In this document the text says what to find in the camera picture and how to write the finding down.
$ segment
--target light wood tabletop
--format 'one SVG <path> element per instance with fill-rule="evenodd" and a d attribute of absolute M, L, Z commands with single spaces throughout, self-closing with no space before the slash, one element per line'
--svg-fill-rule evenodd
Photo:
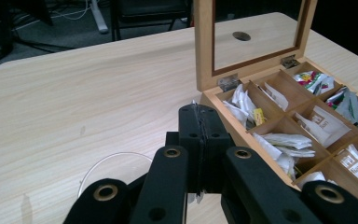
<path fill-rule="evenodd" d="M 194 29 L 0 65 L 0 223 L 62 223 L 80 183 L 119 152 L 153 158 L 199 101 Z M 305 56 L 358 91 L 358 56 L 310 33 Z M 219 195 L 187 223 L 225 223 Z"/>

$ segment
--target white cable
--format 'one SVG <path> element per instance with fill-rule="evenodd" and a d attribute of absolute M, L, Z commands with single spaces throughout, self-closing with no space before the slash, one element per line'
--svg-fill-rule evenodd
<path fill-rule="evenodd" d="M 72 12 L 72 13 L 67 13 L 67 14 L 61 14 L 60 12 L 57 12 L 57 11 L 52 11 L 56 14 L 59 14 L 60 16 L 55 16 L 55 17 L 51 17 L 51 18 L 59 18 L 59 17 L 64 17 L 68 20 L 71 20 L 71 21 L 77 21 L 79 19 L 81 19 L 85 14 L 86 12 L 90 9 L 90 7 L 88 6 L 87 4 L 87 1 L 88 0 L 85 0 L 85 4 L 86 4 L 86 8 L 84 10 L 81 10 L 81 11 L 78 11 L 78 12 Z M 77 18 L 70 18 L 70 17 L 67 17 L 68 15 L 73 15 L 73 14 L 76 14 L 76 13 L 80 13 L 80 12 L 83 12 L 83 14 L 81 14 L 79 17 Z"/>

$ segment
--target wooden box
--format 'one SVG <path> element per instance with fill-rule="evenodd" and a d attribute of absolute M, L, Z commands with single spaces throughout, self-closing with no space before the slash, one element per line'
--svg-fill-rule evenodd
<path fill-rule="evenodd" d="M 331 77 L 334 74 L 304 57 L 317 1 L 292 2 L 298 2 L 298 13 L 291 14 L 294 17 L 272 11 L 215 22 L 215 2 L 194 1 L 197 84 L 202 92 L 200 103 L 215 108 L 236 145 L 257 151 L 287 185 L 300 189 L 297 184 L 309 174 L 322 172 L 326 179 L 333 180 L 358 198 L 358 178 L 339 161 L 339 153 L 350 144 L 358 149 L 358 127 L 325 103 L 345 83 L 335 77 L 334 89 L 314 95 L 293 79 L 294 75 L 310 70 Z M 286 97 L 288 106 L 285 110 L 260 90 L 265 83 Z M 256 107 L 262 108 L 266 117 L 265 123 L 249 130 L 223 104 L 224 100 L 232 97 L 239 84 L 248 91 Z M 316 105 L 350 128 L 329 147 L 323 147 L 296 120 L 295 113 L 309 116 Z M 303 134 L 312 139 L 315 156 L 299 159 L 296 164 L 298 176 L 294 180 L 260 146 L 253 133 Z"/>

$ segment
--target black chair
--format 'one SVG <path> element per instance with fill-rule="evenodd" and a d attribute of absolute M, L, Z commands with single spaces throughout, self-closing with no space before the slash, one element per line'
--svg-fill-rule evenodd
<path fill-rule="evenodd" d="M 182 18 L 187 18 L 189 27 L 191 8 L 192 0 L 111 0 L 112 40 L 120 40 L 120 29 L 124 28 L 169 24 L 170 31 L 175 21 Z M 120 26 L 120 23 L 136 22 L 137 25 Z"/>

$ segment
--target yellow packet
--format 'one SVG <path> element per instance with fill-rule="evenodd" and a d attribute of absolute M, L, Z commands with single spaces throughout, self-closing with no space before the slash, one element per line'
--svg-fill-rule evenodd
<path fill-rule="evenodd" d="M 261 108 L 254 109 L 254 116 L 255 116 L 256 126 L 264 123 L 265 118 L 264 118 L 263 110 Z"/>

